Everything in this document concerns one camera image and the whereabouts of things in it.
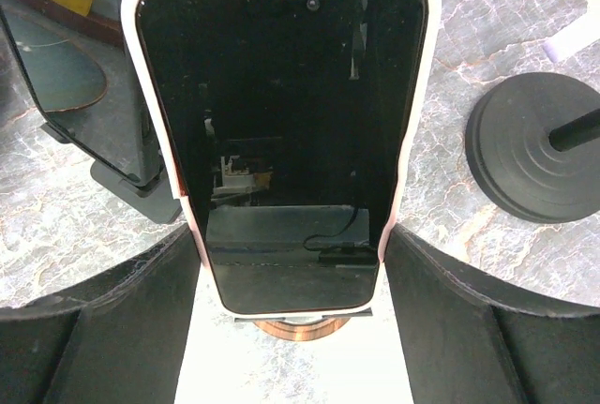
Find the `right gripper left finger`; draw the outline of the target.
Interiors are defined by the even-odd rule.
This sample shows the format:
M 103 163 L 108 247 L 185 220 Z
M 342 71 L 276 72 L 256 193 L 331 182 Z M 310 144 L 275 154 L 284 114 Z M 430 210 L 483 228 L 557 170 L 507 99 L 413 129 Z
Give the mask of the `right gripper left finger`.
M 181 226 L 83 282 L 2 308 L 2 402 L 172 403 L 199 271 Z

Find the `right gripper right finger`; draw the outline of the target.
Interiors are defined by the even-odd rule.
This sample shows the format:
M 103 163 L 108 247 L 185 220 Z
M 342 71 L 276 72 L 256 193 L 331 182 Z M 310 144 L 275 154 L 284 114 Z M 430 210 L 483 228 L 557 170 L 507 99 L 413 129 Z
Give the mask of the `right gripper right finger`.
M 597 307 L 512 285 L 402 226 L 384 265 L 414 402 L 598 402 Z

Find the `black tripod phone stand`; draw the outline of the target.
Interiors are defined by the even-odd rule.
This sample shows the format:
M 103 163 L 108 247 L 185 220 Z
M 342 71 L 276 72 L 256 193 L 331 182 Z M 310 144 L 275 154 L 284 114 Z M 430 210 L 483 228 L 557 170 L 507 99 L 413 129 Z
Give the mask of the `black tripod phone stand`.
M 572 77 L 510 77 L 474 105 L 465 152 L 477 185 L 505 212 L 564 223 L 599 210 L 599 93 Z

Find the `black phone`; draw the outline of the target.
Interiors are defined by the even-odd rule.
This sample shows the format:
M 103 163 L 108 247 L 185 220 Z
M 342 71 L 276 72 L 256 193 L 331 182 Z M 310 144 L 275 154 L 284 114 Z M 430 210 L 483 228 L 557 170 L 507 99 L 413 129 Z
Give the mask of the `black phone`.
M 46 120 L 132 184 L 148 184 L 159 173 L 158 145 L 128 53 L 16 0 L 1 9 Z

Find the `pink case phone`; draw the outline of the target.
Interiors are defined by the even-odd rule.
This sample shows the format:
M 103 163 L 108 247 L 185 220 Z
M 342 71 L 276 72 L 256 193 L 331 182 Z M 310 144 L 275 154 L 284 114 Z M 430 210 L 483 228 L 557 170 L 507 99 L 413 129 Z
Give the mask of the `pink case phone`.
M 122 0 L 172 194 L 230 315 L 364 313 L 441 0 Z

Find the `red round tray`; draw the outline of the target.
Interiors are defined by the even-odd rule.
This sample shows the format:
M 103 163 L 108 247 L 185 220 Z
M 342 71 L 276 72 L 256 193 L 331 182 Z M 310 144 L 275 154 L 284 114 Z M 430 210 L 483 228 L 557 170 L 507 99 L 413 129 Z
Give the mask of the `red round tray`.
M 75 13 L 52 0 L 18 0 L 44 17 L 87 37 L 107 43 L 121 50 L 124 40 L 121 23 L 91 11 L 87 16 Z

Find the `purple case phone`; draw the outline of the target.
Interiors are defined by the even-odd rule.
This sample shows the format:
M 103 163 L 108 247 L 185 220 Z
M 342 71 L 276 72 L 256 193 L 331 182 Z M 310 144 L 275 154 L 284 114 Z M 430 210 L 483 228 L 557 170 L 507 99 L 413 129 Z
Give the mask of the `purple case phone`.
M 594 42 L 593 22 L 595 11 L 588 10 L 584 15 L 567 24 L 543 44 L 543 50 L 553 63 L 561 62 Z

